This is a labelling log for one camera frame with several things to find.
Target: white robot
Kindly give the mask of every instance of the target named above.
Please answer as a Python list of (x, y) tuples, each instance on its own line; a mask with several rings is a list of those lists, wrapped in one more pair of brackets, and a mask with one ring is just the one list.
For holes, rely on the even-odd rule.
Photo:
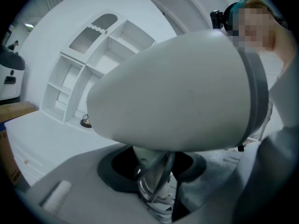
[(19, 102), (25, 61), (4, 46), (0, 49), (0, 105)]
[(219, 30), (156, 44), (88, 94), (94, 130), (119, 144), (70, 158), (24, 201), (48, 223), (249, 220), (295, 167), (298, 119), (292, 113), (298, 107), (286, 110), (280, 100), (290, 103), (296, 95), (298, 86), (281, 92), (288, 86), (284, 79), (296, 80), (296, 71), (291, 65), (272, 91), (289, 128), (244, 152), (229, 152), (223, 149), (241, 144), (267, 112), (266, 75), (257, 53), (236, 47)]

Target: white shelf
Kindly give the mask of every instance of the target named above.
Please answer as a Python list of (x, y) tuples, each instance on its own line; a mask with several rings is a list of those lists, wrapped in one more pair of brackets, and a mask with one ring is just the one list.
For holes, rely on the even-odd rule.
[(49, 84), (62, 92), (70, 94), (82, 66), (74, 59), (61, 54), (51, 73)]
[(68, 104), (69, 95), (61, 92), (59, 89), (48, 85), (43, 100), (42, 109), (51, 117), (63, 121), (66, 105)]
[(138, 53), (155, 43), (155, 40), (150, 35), (130, 21), (126, 21), (120, 25), (110, 36), (135, 53)]
[(65, 87), (65, 86), (60, 86), (60, 87), (58, 87), (57, 85), (52, 84), (51, 82), (49, 82), (48, 84), (51, 85), (52, 87), (54, 87), (55, 89), (58, 89), (58, 90), (60, 90), (61, 92), (67, 94), (67, 95), (70, 95), (70, 94), (71, 94), (71, 89), (70, 89), (70, 88), (67, 88), (67, 87)]
[(115, 67), (155, 40), (125, 17), (104, 10), (67, 42), (51, 72), (42, 111), (53, 119), (88, 133), (80, 125), (87, 114), (91, 87)]
[(143, 48), (138, 45), (135, 41), (128, 38), (126, 35), (121, 35), (119, 38), (116, 39), (120, 44), (128, 47), (130, 50), (135, 52), (136, 54), (143, 50)]
[(107, 37), (93, 54), (88, 66), (107, 74), (136, 53), (112, 37)]
[(63, 121), (64, 119), (64, 110), (54, 106), (52, 108), (48, 108), (48, 109), (44, 109), (43, 110), (47, 115), (55, 118), (55, 119), (58, 119), (59, 121)]
[(87, 114), (87, 94), (91, 87), (97, 81), (99, 81), (100, 78), (101, 76), (98, 76), (98, 72), (95, 69), (91, 69), (87, 66), (83, 68), (71, 94), (69, 105), (67, 107), (67, 112), (65, 115), (65, 122), (68, 122), (74, 116), (77, 116), (81, 120), (83, 115)]

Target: gray band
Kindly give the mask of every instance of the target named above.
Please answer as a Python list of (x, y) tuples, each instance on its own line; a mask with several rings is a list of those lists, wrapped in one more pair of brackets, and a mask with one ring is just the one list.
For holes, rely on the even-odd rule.
[(246, 138), (263, 124), (266, 118), (269, 102), (268, 84), (265, 70), (259, 55), (248, 48), (238, 48), (248, 75), (250, 88), (250, 116), (246, 131), (238, 143), (242, 144)]

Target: white cabinet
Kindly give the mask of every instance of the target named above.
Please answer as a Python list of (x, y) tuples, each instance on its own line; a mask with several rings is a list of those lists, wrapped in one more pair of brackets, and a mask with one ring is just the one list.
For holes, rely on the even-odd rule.
[(87, 21), (61, 50), (50, 75), (42, 111), (81, 131), (90, 88), (115, 67), (155, 40), (125, 17), (104, 10)]
[(11, 138), (9, 138), (9, 143), (14, 154), (14, 160), (30, 186), (52, 170), (51, 163), (31, 149)]

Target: cable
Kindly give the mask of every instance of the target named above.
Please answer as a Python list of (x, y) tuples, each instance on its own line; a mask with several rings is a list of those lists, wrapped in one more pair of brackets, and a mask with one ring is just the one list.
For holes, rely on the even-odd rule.
[(172, 210), (166, 211), (166, 210), (161, 210), (155, 206), (153, 206), (150, 203), (145, 203), (145, 205), (152, 211), (154, 211), (155, 213), (159, 213), (161, 215), (171, 215), (172, 214)]
[(157, 166), (165, 157), (167, 152), (161, 152), (155, 156), (149, 164), (142, 168), (142, 170), (135, 176), (135, 180), (140, 181), (151, 169)]
[(160, 193), (161, 189), (163, 188), (163, 186), (167, 182), (167, 180), (169, 178), (169, 175), (171, 173), (171, 170), (172, 170), (172, 166), (173, 166), (173, 163), (174, 163), (175, 156), (176, 156), (176, 153), (169, 153), (164, 171), (161, 175), (161, 178), (160, 178), (155, 190), (153, 191), (153, 194), (149, 198), (149, 203), (152, 203), (156, 199), (156, 197)]
[[(139, 182), (137, 182), (137, 185), (138, 185), (141, 198), (144, 200), (145, 203), (147, 203), (152, 193), (149, 191), (148, 187), (146, 186), (144, 179), (141, 179)], [(154, 200), (154, 203), (161, 203), (161, 204), (173, 206), (175, 203), (175, 196), (172, 193), (170, 193), (168, 197), (163, 199), (157, 196), (157, 198)]]

